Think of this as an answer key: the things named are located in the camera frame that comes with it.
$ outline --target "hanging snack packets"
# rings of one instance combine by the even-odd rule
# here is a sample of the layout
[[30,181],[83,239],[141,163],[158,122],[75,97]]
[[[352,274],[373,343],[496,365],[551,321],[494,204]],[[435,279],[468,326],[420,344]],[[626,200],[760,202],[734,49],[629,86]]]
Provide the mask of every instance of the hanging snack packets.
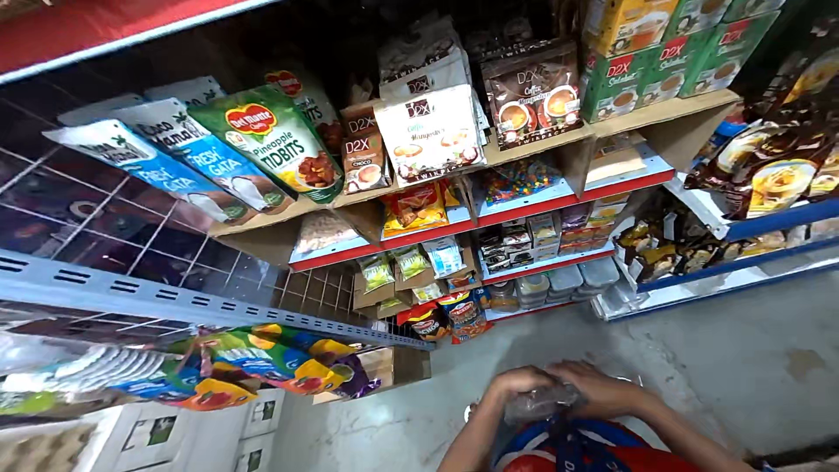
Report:
[[367,281],[364,293],[370,293],[380,286],[396,281],[390,270],[388,255],[385,253],[358,258],[358,264],[362,267],[364,280]]
[[451,333],[449,319],[435,302],[412,307],[396,315],[396,324],[407,323],[423,341],[436,341]]
[[341,171],[311,122],[273,86],[217,98],[190,108],[189,114],[269,176],[315,203],[331,202],[343,188]]
[[244,202],[158,151],[115,119],[44,131],[43,135],[192,203],[219,223],[242,224],[256,214]]
[[226,93],[213,76],[203,76],[160,87],[151,87],[146,89],[143,95],[149,100],[165,100],[174,97],[190,107],[200,107],[210,100],[224,97]]
[[492,323],[487,321],[483,312],[482,304],[471,290],[443,296],[437,303],[451,320],[452,344],[460,344],[492,328]]
[[420,253],[420,247],[416,244],[404,248],[394,249],[390,254],[396,259],[399,264],[399,269],[402,271],[402,277],[405,280],[410,279],[415,275],[419,275],[425,269],[431,267],[425,257]]
[[110,114],[258,212],[277,214],[294,201],[253,162],[188,116],[186,105],[178,99],[121,108]]
[[444,238],[434,239],[432,241],[424,241],[422,247],[428,253],[428,257],[431,260],[431,267],[434,268],[435,279],[442,279],[454,274],[458,270],[466,268],[461,257],[461,246],[457,243],[454,236],[445,236]]
[[384,195],[379,199],[384,203],[385,238],[449,224],[438,182]]
[[308,354],[241,331],[201,337],[214,358],[235,365],[261,381],[301,395],[332,391],[344,377]]

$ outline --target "snack bag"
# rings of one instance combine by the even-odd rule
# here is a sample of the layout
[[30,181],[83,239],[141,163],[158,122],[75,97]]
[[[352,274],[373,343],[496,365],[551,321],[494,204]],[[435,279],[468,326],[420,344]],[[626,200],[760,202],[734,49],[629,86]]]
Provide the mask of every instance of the snack bag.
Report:
[[277,323],[260,324],[250,330],[261,338],[276,340],[290,348],[305,351],[327,365],[354,354],[358,350],[334,339],[324,338],[302,329],[280,326]]
[[416,186],[380,197],[384,203],[383,236],[391,238],[418,229],[449,224],[446,207],[437,182]]
[[219,223],[242,224],[256,215],[244,202],[189,166],[160,152],[115,119],[44,131],[43,135],[125,170],[149,185],[195,205]]
[[261,381],[300,395],[335,390],[344,377],[308,354],[256,334],[238,331],[202,336],[214,358]]
[[341,171],[311,122],[273,86],[217,98],[190,108],[189,114],[266,174],[315,203],[331,202],[343,188]]
[[399,326],[407,323],[424,341],[436,341],[451,333],[449,319],[437,307],[436,302],[427,302],[396,315]]
[[481,302],[476,300],[471,290],[443,296],[437,299],[437,303],[451,320],[452,344],[460,344],[492,328]]

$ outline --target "gray floor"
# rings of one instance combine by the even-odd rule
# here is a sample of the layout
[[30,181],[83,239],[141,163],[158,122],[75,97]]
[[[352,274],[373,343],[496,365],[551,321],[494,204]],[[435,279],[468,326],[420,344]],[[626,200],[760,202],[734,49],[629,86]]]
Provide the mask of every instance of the gray floor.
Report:
[[740,454],[814,443],[839,433],[837,282],[805,276],[609,324],[585,305],[500,322],[432,353],[431,379],[319,406],[286,396],[273,470],[434,470],[493,374],[563,358],[636,370]]

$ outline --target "food pouch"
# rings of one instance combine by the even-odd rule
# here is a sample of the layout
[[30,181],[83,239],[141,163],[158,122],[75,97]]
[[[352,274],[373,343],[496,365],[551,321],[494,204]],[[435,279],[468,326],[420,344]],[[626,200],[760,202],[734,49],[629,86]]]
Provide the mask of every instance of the food pouch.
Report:
[[192,203],[217,222],[241,224],[256,214],[244,202],[189,166],[158,151],[115,119],[44,131],[43,135]]
[[285,346],[305,351],[327,365],[357,351],[317,333],[280,326],[277,323],[260,324],[250,330],[262,338],[276,340]]
[[276,214],[293,201],[253,162],[187,115],[181,100],[144,103],[110,114],[258,212]]
[[386,254],[373,254],[358,258],[358,264],[362,267],[362,275],[367,282],[364,293],[370,293],[380,286],[396,281],[393,278],[393,272],[390,270]]
[[501,150],[582,126],[573,42],[484,63],[481,74]]
[[341,148],[344,160],[344,193],[390,186],[390,169],[382,135],[370,131],[363,136],[345,139]]
[[384,203],[382,236],[385,238],[449,224],[438,182],[390,193],[379,199]]
[[201,336],[214,359],[235,365],[261,381],[300,395],[314,395],[336,389],[344,377],[312,359],[307,353],[288,348],[256,334],[240,331]]
[[218,98],[190,108],[189,115],[267,175],[315,203],[331,202],[342,189],[341,172],[311,122],[273,86]]
[[317,77],[302,65],[291,61],[265,74],[265,83],[273,84],[294,100],[294,104],[315,127],[332,155],[337,157],[341,153],[344,129]]
[[420,272],[431,267],[422,253],[420,253],[420,247],[417,245],[394,249],[390,251],[390,254],[393,255],[396,263],[399,264],[399,269],[405,280],[419,275]]
[[213,76],[203,76],[160,87],[151,87],[143,92],[143,95],[149,100],[165,100],[174,97],[190,107],[200,107],[210,100],[224,97],[226,93]]
[[481,303],[471,290],[443,296],[437,303],[451,320],[452,344],[460,344],[492,328]]
[[451,333],[449,319],[437,307],[436,302],[427,302],[396,315],[399,326],[407,323],[423,341],[436,341]]
[[468,85],[380,102],[373,110],[400,187],[487,162]]

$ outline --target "plastic container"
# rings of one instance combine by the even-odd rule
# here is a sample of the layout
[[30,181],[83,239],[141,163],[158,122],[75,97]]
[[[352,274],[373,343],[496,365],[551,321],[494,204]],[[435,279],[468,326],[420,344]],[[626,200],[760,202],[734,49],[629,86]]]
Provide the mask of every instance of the plastic container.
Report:
[[578,264],[583,285],[575,293],[596,295],[603,293],[611,284],[620,279],[618,268],[611,257],[589,260]]
[[576,264],[560,267],[545,272],[550,282],[548,298],[563,298],[569,296],[574,289],[582,285],[582,275]]
[[516,279],[516,294],[522,308],[536,308],[545,304],[550,282],[545,274],[526,275]]
[[513,313],[519,310],[519,299],[515,294],[513,281],[500,282],[487,286],[489,294],[489,308],[495,312]]

